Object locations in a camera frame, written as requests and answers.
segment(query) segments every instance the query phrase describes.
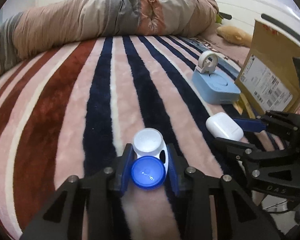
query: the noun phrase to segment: blue cap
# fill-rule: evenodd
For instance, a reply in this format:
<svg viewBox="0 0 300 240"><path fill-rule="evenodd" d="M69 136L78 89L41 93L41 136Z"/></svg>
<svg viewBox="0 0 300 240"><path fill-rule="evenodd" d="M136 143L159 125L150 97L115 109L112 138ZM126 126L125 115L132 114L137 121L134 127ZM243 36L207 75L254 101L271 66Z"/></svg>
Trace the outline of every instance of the blue cap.
<svg viewBox="0 0 300 240"><path fill-rule="evenodd" d="M137 187L151 190L161 186L166 177L162 161L153 156L143 156L134 161L131 178Z"/></svg>

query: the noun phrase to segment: light blue box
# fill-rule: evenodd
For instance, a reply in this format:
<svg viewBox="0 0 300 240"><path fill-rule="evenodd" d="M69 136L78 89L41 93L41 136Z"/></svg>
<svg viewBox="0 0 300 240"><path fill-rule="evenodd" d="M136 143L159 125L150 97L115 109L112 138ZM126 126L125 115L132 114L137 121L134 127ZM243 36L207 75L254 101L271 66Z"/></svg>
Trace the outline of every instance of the light blue box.
<svg viewBox="0 0 300 240"><path fill-rule="evenodd" d="M194 71L192 82L202 99L212 105L232 104L239 100L240 89L224 72L216 69L214 73L200 74Z"/></svg>

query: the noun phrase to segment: white label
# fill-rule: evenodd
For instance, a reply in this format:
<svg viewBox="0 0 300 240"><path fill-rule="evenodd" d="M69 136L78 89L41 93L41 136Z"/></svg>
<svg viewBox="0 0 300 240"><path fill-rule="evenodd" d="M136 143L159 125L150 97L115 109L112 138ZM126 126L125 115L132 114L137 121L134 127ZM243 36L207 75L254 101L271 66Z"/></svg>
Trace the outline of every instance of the white label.
<svg viewBox="0 0 300 240"><path fill-rule="evenodd" d="M240 81L264 111L283 111L292 100L292 94L281 80L254 55L251 55Z"/></svg>

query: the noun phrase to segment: plush toy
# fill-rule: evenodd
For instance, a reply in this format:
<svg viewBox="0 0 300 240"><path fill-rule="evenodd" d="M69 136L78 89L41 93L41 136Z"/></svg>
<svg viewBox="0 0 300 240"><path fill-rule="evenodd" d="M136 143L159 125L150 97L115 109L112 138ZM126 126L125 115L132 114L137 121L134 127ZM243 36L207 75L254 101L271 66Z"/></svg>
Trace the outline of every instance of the plush toy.
<svg viewBox="0 0 300 240"><path fill-rule="evenodd" d="M217 28L217 33L230 43L251 47L252 36L242 29L234 26L221 26Z"/></svg>

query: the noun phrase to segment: white cap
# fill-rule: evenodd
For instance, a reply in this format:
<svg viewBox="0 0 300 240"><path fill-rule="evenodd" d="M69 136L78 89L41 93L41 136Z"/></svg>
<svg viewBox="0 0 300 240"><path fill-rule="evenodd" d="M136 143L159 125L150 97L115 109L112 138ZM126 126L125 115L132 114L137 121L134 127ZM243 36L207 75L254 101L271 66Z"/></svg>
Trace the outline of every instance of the white cap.
<svg viewBox="0 0 300 240"><path fill-rule="evenodd" d="M145 128L137 132L133 138L133 149L137 155L158 155L165 146L162 134L153 128Z"/></svg>

